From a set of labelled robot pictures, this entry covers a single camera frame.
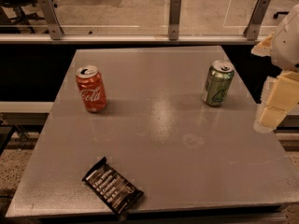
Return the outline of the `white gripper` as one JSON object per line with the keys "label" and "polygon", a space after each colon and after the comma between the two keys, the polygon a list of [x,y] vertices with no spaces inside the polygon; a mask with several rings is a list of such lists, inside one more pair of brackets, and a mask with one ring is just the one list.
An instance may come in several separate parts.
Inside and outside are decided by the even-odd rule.
{"label": "white gripper", "polygon": [[299,103],[299,5],[295,5],[274,33],[255,45],[251,53],[270,56],[273,65],[284,69],[277,77],[268,77],[263,84],[253,128],[270,133]]}

